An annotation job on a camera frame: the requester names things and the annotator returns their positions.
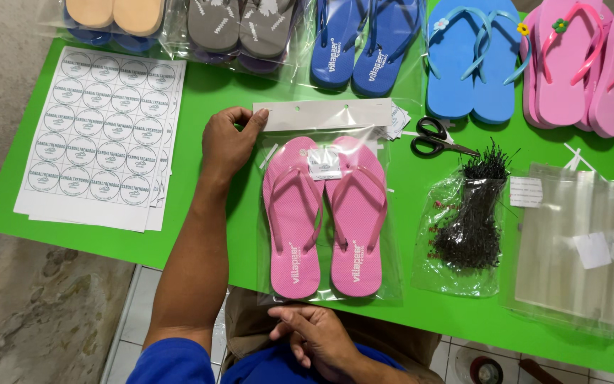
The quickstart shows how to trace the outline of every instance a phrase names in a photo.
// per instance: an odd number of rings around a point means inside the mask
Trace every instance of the grey flip flop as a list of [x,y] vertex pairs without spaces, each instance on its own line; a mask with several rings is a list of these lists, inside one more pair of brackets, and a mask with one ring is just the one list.
[[191,0],[188,32],[208,52],[226,52],[238,43],[238,0]]
[[295,0],[248,0],[239,38],[256,57],[276,57],[286,48]]

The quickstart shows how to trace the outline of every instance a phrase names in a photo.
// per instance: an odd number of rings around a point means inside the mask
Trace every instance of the khaki pants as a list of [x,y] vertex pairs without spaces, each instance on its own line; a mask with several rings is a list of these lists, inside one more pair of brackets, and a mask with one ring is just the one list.
[[[269,339],[269,332],[276,326],[276,319],[267,315],[270,307],[257,305],[257,292],[230,287],[225,307],[227,352],[222,373],[249,354],[285,342]],[[423,383],[442,383],[429,368],[441,335],[348,312],[336,314],[354,342],[387,354],[409,373],[423,379]]]

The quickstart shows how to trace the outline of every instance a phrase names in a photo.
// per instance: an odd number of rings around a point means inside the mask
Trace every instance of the yellow flower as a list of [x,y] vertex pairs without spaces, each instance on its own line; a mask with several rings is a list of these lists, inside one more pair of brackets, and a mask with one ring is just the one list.
[[523,36],[529,35],[529,29],[522,22],[518,23],[518,32],[522,33]]

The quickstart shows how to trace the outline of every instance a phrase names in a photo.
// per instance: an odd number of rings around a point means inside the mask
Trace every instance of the beige flip flop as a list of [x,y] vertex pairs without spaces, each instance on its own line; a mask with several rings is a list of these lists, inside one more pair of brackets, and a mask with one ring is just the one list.
[[160,28],[165,0],[114,0],[115,22],[134,36],[150,36]]
[[113,22],[113,0],[65,0],[70,17],[90,28],[103,28]]

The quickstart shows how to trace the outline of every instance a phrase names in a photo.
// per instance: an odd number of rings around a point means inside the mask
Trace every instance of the green flower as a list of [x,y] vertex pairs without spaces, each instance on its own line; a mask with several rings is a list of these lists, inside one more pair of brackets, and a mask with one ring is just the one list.
[[556,31],[556,33],[563,33],[567,31],[568,25],[570,25],[569,21],[559,18],[556,22],[553,23],[553,25],[551,25],[551,27]]

